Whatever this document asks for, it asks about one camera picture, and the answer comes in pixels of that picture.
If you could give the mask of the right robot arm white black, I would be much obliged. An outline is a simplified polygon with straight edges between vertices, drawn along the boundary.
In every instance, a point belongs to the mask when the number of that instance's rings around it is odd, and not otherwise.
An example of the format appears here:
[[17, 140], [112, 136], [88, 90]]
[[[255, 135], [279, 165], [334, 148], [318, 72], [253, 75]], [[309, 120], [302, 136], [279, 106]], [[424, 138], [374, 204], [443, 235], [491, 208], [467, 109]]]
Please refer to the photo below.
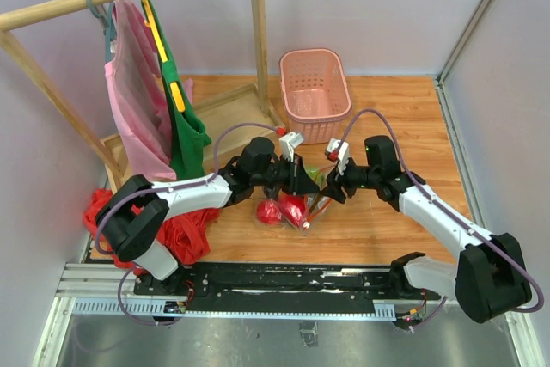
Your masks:
[[450, 264], [413, 252], [394, 260], [389, 287], [397, 297], [426, 289], [456, 300], [478, 323], [531, 301], [523, 252], [514, 236], [495, 235], [451, 208], [424, 180], [400, 165], [390, 137], [367, 138], [364, 145], [368, 163], [360, 166], [350, 156], [348, 143], [329, 141], [326, 154], [335, 166], [323, 195], [343, 204], [358, 189], [374, 190], [380, 200], [421, 225], [457, 258]]

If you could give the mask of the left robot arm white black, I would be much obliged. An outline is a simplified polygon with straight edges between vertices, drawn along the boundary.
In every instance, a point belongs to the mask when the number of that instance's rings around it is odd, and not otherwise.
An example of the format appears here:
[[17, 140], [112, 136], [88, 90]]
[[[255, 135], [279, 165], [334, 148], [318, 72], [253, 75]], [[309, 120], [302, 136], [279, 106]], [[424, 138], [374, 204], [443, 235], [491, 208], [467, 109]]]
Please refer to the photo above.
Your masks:
[[303, 141], [298, 132], [287, 133], [276, 143], [253, 138], [217, 173], [198, 179], [151, 182], [134, 175], [96, 215], [98, 234], [120, 261], [143, 268], [157, 288], [172, 295], [182, 288], [184, 273], [156, 239], [162, 224], [188, 212], [237, 205], [256, 188], [270, 198], [280, 192], [296, 196], [318, 192], [296, 153]]

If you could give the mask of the light green fake apple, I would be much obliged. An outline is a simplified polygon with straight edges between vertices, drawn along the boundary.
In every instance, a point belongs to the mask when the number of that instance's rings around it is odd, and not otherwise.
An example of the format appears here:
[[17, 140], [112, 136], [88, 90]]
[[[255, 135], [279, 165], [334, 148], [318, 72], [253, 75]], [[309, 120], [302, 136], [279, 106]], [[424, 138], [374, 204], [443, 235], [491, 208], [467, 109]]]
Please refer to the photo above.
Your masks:
[[306, 173], [315, 183], [322, 183], [324, 179], [324, 172], [321, 168], [306, 168]]

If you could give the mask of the clear zip top bag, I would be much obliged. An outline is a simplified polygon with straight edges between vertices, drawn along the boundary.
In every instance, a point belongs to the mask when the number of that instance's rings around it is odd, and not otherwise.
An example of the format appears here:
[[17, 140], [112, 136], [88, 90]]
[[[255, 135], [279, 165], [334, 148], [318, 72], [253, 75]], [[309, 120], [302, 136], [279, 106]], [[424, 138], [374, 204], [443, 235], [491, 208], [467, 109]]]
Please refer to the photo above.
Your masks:
[[263, 195], [261, 197], [252, 197], [252, 200], [255, 203], [254, 214], [253, 214], [254, 221], [256, 223], [262, 224], [264, 226], [269, 226], [269, 227], [292, 228], [303, 236], [308, 235], [311, 230], [311, 227], [313, 226], [314, 220], [319, 218], [326, 211], [326, 208], [330, 205], [332, 200], [330, 198], [324, 197], [321, 193], [314, 193], [309, 195], [297, 195], [297, 196], [304, 197], [306, 205], [309, 209], [309, 226], [305, 230], [295, 229], [284, 218], [282, 219], [282, 222], [280, 224], [276, 224], [276, 225], [266, 225], [266, 224], [260, 223], [255, 216], [257, 204], [261, 200], [272, 199], [278, 205], [278, 197], [280, 194], [283, 193], [282, 191], [278, 192], [275, 188], [275, 167], [270, 167], [266, 171], [266, 177], [268, 178], [268, 181], [262, 187]]

